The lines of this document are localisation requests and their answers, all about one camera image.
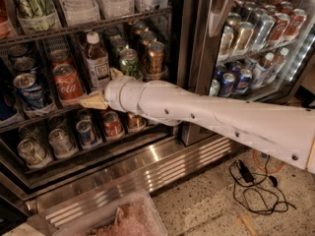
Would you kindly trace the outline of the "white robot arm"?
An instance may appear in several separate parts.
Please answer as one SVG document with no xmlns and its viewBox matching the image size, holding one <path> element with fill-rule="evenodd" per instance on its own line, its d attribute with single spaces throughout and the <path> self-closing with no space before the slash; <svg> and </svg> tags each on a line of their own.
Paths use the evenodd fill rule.
<svg viewBox="0 0 315 236">
<path fill-rule="evenodd" d="M 315 111 L 200 95 L 166 81 L 140 82 L 114 72 L 105 90 L 79 99 L 86 108 L 132 112 L 167 126 L 201 126 L 315 173 Z"/>
</svg>

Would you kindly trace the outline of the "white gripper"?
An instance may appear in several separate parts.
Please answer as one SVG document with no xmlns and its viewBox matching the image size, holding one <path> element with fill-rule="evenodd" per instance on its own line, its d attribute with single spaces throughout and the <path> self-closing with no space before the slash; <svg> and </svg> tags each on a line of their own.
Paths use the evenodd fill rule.
<svg viewBox="0 0 315 236">
<path fill-rule="evenodd" d="M 109 105 L 121 112 L 138 113 L 138 103 L 145 83 L 134 77 L 124 76 L 114 67 L 110 68 L 110 77 L 112 81 L 107 85 L 104 95 L 100 91 L 94 91 L 81 97 L 79 103 L 86 108 L 105 110 Z"/>
</svg>

